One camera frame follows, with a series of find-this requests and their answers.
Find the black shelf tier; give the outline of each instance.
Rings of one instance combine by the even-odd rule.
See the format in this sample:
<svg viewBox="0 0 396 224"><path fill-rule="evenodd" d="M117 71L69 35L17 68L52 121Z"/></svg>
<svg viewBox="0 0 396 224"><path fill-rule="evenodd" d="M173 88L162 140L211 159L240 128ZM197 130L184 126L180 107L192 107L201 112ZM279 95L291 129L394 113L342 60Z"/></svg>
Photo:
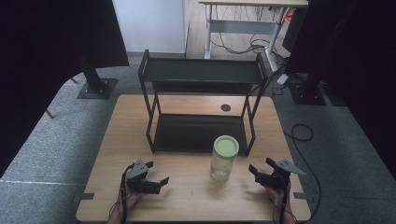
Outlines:
<svg viewBox="0 0 396 224"><path fill-rule="evenodd" d="M145 82L156 91L247 94L263 81L257 62L149 58Z"/></svg>
<svg viewBox="0 0 396 224"><path fill-rule="evenodd" d="M239 143L239 154L248 144L244 121L235 116L161 114L155 134L155 151L212 152L221 135L230 135Z"/></svg>

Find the hand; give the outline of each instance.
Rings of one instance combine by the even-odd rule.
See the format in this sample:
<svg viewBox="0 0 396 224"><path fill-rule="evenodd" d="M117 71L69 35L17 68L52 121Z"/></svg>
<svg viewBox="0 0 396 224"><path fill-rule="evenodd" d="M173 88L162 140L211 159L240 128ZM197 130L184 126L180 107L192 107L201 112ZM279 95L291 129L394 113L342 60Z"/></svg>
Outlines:
<svg viewBox="0 0 396 224"><path fill-rule="evenodd" d="M267 190L268 198L274 203L275 207L279 207L282 204L284 192L283 190L275 190L267 186L263 186Z"/></svg>
<svg viewBox="0 0 396 224"><path fill-rule="evenodd" d="M267 190L268 198L271 200L271 202L273 202L276 207L280 207L280 205L282 204L284 191L283 190L275 190L275 189L272 189L267 186L263 186L263 187ZM286 202L286 205L285 205L284 223L285 224L295 224L296 223L296 220L294 219L294 215L291 212L290 195L289 194L288 194L288 201Z"/></svg>
<svg viewBox="0 0 396 224"><path fill-rule="evenodd" d="M127 210L131 210L134 205L139 201L144 195L144 193L131 193L129 188L127 188L127 197L126 197L126 207ZM107 224L120 224L122 219L122 200L121 200L121 193L119 192L119 197L117 202L111 211L110 217L108 218Z"/></svg>

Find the desk leg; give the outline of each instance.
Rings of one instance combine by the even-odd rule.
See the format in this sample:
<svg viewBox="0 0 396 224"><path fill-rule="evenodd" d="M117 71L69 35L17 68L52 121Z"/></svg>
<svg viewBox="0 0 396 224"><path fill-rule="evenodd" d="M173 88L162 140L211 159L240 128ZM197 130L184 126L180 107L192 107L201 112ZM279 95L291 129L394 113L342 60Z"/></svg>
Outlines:
<svg viewBox="0 0 396 224"><path fill-rule="evenodd" d="M209 5L209 15L206 18L206 45L205 45L205 59L210 59L210 35L212 31L210 29L210 23L212 22L212 5Z"/></svg>
<svg viewBox="0 0 396 224"><path fill-rule="evenodd" d="M277 18L275 28L274 28L274 31L273 31L273 34L271 37L270 44L268 46L268 49L265 50L265 54L267 55L268 62L270 63L270 66L271 66L271 69L273 72L275 72L277 70L277 66L276 66L275 59L272 56L272 51L274 49L274 44L276 42L277 34L279 33L279 30L280 30L280 23L282 22L283 15L285 14L285 9L286 9L285 7L282 7L280 9L279 16Z"/></svg>

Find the black curtain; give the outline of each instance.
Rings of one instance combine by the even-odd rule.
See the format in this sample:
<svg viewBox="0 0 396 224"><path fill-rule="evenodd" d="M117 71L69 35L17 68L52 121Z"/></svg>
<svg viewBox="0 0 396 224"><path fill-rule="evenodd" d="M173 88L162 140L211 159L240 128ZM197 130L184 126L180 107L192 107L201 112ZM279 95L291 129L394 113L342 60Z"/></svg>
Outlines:
<svg viewBox="0 0 396 224"><path fill-rule="evenodd" d="M396 176L396 4L374 0L312 0L286 73L310 74L331 31L346 17L345 9L351 2L356 2L356 7L347 15L327 60L314 75L327 82L344 101L382 161Z"/></svg>
<svg viewBox="0 0 396 224"><path fill-rule="evenodd" d="M128 66L111 0L7 1L0 6L0 176L62 85L95 67Z"/></svg>

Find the white desk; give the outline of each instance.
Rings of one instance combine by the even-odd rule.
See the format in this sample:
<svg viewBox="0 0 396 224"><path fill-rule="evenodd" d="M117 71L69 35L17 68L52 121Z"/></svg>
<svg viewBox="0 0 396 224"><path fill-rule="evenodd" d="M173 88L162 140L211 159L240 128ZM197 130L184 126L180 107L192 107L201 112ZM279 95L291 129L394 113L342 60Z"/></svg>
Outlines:
<svg viewBox="0 0 396 224"><path fill-rule="evenodd" d="M308 7L306 0L203 0L200 4L209 5L209 13L206 18L206 45L205 58L210 59L210 35L212 33L229 34L256 34L271 35L270 44L265 51L273 72L277 70L275 59L272 56L274 44L285 14L286 7ZM276 21L224 21L212 18L212 6L251 6L251 7L280 7L279 16Z"/></svg>

